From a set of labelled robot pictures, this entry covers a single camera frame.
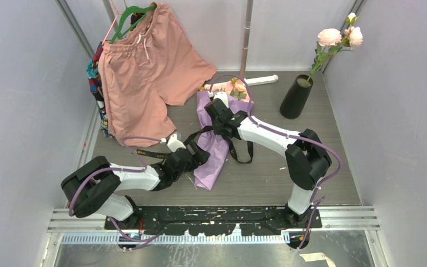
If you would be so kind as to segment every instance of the vase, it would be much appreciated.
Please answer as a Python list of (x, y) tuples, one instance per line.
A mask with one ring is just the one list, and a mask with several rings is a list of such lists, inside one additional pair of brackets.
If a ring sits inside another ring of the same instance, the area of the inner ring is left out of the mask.
[(297, 118), (302, 113), (314, 85), (313, 79), (307, 84), (308, 75), (298, 75), (282, 101), (279, 111), (286, 118)]

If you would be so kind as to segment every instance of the gray wall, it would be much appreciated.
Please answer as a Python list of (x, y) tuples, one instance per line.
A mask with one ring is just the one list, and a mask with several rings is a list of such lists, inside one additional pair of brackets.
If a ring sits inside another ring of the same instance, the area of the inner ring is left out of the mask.
[(0, 266), (41, 260), (93, 107), (87, 62), (55, 1), (0, 1)]
[[(103, 0), (67, 0), (95, 48), (107, 34)], [(126, 0), (148, 6), (151, 0)], [(196, 50), (218, 69), (238, 70), (247, 0), (165, 0), (174, 10)], [(123, 12), (123, 0), (115, 0)], [(314, 57), (316, 36), (340, 27), (353, 0), (255, 0), (247, 69), (304, 70)]]
[(395, 266), (427, 266), (427, 1), (367, 1), (364, 43), (326, 70), (365, 204)]

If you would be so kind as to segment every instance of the drawstring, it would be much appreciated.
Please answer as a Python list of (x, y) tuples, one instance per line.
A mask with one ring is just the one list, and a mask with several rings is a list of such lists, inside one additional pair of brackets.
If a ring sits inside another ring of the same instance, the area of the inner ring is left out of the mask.
[[(141, 41), (141, 34), (138, 35), (137, 44), (139, 44), (140, 41)], [(148, 59), (148, 62), (149, 62), (150, 61), (150, 56), (148, 55), (148, 50), (146, 49), (146, 38), (143, 39), (143, 48), (145, 49), (145, 55), (146, 55), (146, 58)]]

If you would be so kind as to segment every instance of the table surface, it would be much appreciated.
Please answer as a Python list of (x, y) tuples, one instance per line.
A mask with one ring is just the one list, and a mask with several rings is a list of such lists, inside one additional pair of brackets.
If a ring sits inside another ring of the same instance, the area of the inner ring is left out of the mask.
[[(223, 74), (218, 72), (214, 77)], [(289, 120), (281, 116), (279, 106), (295, 77), (303, 72), (246, 72), (246, 78), (262, 77), (276, 74), (279, 80), (267, 85), (252, 86), (252, 114), (272, 125), (293, 131), (314, 130), (322, 143), (335, 150), (343, 159), (341, 172), (322, 185), (317, 197), (326, 196), (324, 205), (360, 205), (348, 161), (341, 143), (331, 109), (325, 82), (321, 73), (314, 75), (314, 86), (309, 99), (299, 118)], [(191, 97), (184, 106), (168, 107), (168, 116), (174, 122), (184, 139), (198, 131), (200, 126), (196, 113), (196, 97)], [(240, 160), (248, 158), (246, 142), (235, 141)], [(238, 164), (228, 155), (220, 175), (211, 191), (194, 187), (191, 179), (193, 173), (182, 175), (178, 181), (167, 189), (158, 192), (143, 190), (119, 191), (117, 194), (128, 195), (137, 205), (285, 205), (293, 187), (283, 156), (254, 144), (255, 156), (249, 165)], [(150, 151), (169, 152), (165, 144), (147, 148)], [(124, 166), (141, 166), (136, 156), (120, 146), (115, 139), (105, 138), (99, 132), (93, 153), (105, 156), (109, 162)], [(336, 159), (331, 156), (333, 164), (328, 174), (336, 167)], [(157, 159), (146, 157), (151, 164)]]

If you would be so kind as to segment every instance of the pole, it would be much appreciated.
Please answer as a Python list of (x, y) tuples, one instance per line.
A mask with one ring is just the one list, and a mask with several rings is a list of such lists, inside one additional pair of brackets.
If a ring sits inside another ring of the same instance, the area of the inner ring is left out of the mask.
[(248, 43), (250, 42), (250, 26), (251, 26), (252, 13), (253, 13), (253, 0), (248, 0), (247, 6), (246, 6), (245, 33), (243, 35), (243, 51), (241, 52), (241, 66), (240, 66), (241, 78), (245, 78), (246, 57), (248, 55)]

